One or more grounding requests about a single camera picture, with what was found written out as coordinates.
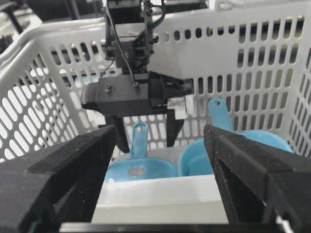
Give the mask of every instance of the cable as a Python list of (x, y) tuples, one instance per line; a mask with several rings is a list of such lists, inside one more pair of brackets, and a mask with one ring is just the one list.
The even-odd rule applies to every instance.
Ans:
[(109, 64), (109, 66), (103, 71), (102, 74), (105, 74), (106, 71), (112, 66), (112, 64), (115, 62), (115, 60), (112, 60), (112, 62)]
[(116, 28), (115, 28), (113, 19), (112, 19), (112, 17), (111, 17), (111, 14), (110, 14), (110, 11), (109, 11), (109, 8), (108, 8), (108, 4), (107, 4), (107, 6), (106, 6), (106, 14), (107, 14), (107, 16), (108, 16), (108, 18), (109, 18), (109, 21), (110, 21), (110, 24), (111, 24), (112, 33), (113, 33), (113, 35), (115, 36), (115, 39), (116, 39), (117, 45), (118, 45), (118, 47), (119, 47), (119, 50), (120, 50), (120, 52), (121, 52), (122, 58), (124, 59), (124, 62), (126, 63), (126, 66), (127, 66), (128, 70), (129, 70), (129, 72), (130, 72), (130, 75), (131, 75), (131, 77), (132, 77), (133, 84), (134, 84), (134, 83), (136, 84), (136, 80), (135, 80), (135, 76), (134, 76), (133, 70), (132, 70), (132, 68), (131, 68), (131, 66), (130, 66), (130, 64), (129, 64), (129, 62), (128, 62), (126, 56), (125, 56), (124, 50), (123, 50), (122, 45), (121, 45), (121, 43), (120, 43), (120, 40), (119, 40), (117, 31), (116, 31)]
[[(164, 18), (165, 18), (166, 10), (165, 10), (164, 1), (162, 0), (161, 2), (162, 2), (162, 5), (154, 5), (154, 4), (151, 5), (152, 7), (160, 8), (160, 9), (162, 10), (162, 15), (161, 15), (161, 17), (160, 17), (156, 22), (153, 22), (153, 23), (149, 26), (148, 30), (153, 30), (153, 29), (155, 29), (157, 26), (159, 26), (159, 25), (162, 23), (162, 21), (163, 21)], [(145, 31), (142, 31), (142, 32), (139, 34), (138, 39), (141, 40), (144, 36), (145, 36)]]

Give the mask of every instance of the blue plastic bowl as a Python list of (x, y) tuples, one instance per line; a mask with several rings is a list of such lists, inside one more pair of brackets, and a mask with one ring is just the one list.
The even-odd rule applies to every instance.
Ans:
[[(262, 130), (250, 130), (239, 134), (248, 139), (266, 144), (288, 152), (293, 152), (286, 141), (274, 133)], [(213, 174), (203, 139), (198, 139), (188, 145), (182, 152), (178, 161), (179, 176), (197, 176)]]
[(177, 177), (176, 166), (157, 158), (142, 158), (113, 162), (106, 172), (105, 182), (137, 181)]
[(286, 150), (290, 153), (293, 153), (293, 150), (290, 147), (290, 145), (288, 145), (283, 138), (277, 136), (274, 133), (263, 130), (250, 130), (240, 132), (239, 134), (256, 142), (260, 142), (262, 144), (266, 144), (268, 146), (275, 147), (281, 150)]

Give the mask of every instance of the white plastic basket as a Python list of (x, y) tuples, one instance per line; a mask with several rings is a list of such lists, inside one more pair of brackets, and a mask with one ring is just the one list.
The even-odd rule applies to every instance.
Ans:
[[(221, 97), (235, 131), (275, 132), (310, 157), (310, 14), (308, 0), (234, 0), (216, 2), (216, 10), (167, 15), (155, 30), (159, 42), (149, 69), (193, 78), (195, 86), (195, 112), (176, 145), (203, 136), (210, 123), (207, 102)], [(117, 29), (122, 35), (143, 25)], [(102, 19), (43, 24), (0, 57), (0, 162), (96, 128), (79, 96), (109, 64), (104, 38)], [(140, 120), (149, 124), (149, 148), (165, 147), (165, 116), (126, 117), (129, 138)]]

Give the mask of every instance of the blue measuring cup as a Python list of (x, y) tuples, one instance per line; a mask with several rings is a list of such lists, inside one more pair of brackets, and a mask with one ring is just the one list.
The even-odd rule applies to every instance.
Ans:
[[(213, 126), (233, 132), (225, 101), (221, 98), (213, 98), (209, 101), (208, 106)], [(274, 133), (265, 130), (249, 130), (239, 132), (239, 134), (250, 140), (293, 153), (287, 142)]]
[(169, 161), (147, 158), (148, 125), (137, 123), (133, 127), (130, 159), (109, 165), (105, 182), (135, 181), (178, 176), (177, 168)]
[[(212, 124), (215, 127), (233, 132), (229, 113), (224, 100), (213, 98), (208, 103)], [(274, 133), (264, 130), (250, 130), (239, 134), (248, 139), (293, 152), (287, 142)], [(182, 152), (178, 161), (179, 176), (195, 176), (213, 174), (213, 170), (203, 143), (203, 139), (198, 139), (188, 145)]]

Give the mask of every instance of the measuring cup handle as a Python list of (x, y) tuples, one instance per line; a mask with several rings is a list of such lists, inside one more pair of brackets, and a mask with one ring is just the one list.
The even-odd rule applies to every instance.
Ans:
[(233, 132), (225, 101), (221, 98), (213, 98), (209, 101), (208, 107), (213, 126)]
[(147, 157), (148, 125), (139, 122), (133, 127), (133, 139), (130, 150), (131, 159)]

